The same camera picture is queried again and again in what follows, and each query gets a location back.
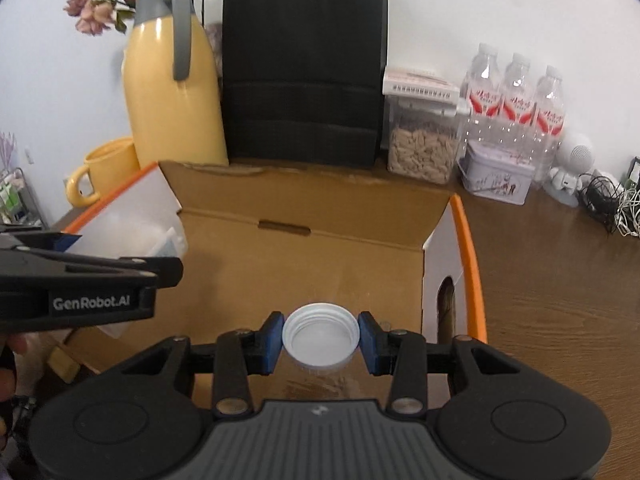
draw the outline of tangled cable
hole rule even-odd
[[[578,200],[609,233],[618,229],[623,236],[640,238],[640,189],[624,189],[606,176],[595,176],[578,193]]]

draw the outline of white wall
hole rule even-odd
[[[22,164],[44,213],[68,209],[62,181],[92,147],[129,133],[120,83],[126,38],[76,33],[65,0],[0,2],[0,130],[29,147]],[[207,21],[222,0],[206,0]],[[568,123],[593,139],[596,164],[622,174],[640,154],[638,0],[390,0],[389,64],[431,68],[459,82],[484,41],[564,73]]]

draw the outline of gray ribbed panel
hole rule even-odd
[[[166,480],[471,480],[426,428],[386,418],[375,402],[277,402],[217,425]]]

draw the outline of black bag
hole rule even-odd
[[[386,13],[387,0],[224,0],[229,154],[371,166]]]

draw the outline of bottle label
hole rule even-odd
[[[545,134],[560,135],[564,126],[564,114],[553,108],[538,108],[536,112],[536,128]]]
[[[536,102],[531,98],[523,98],[517,95],[509,97],[505,95],[500,114],[515,123],[531,124],[535,108]]]
[[[500,111],[502,95],[500,92],[475,87],[473,82],[470,82],[468,100],[473,113],[487,117],[495,117]]]

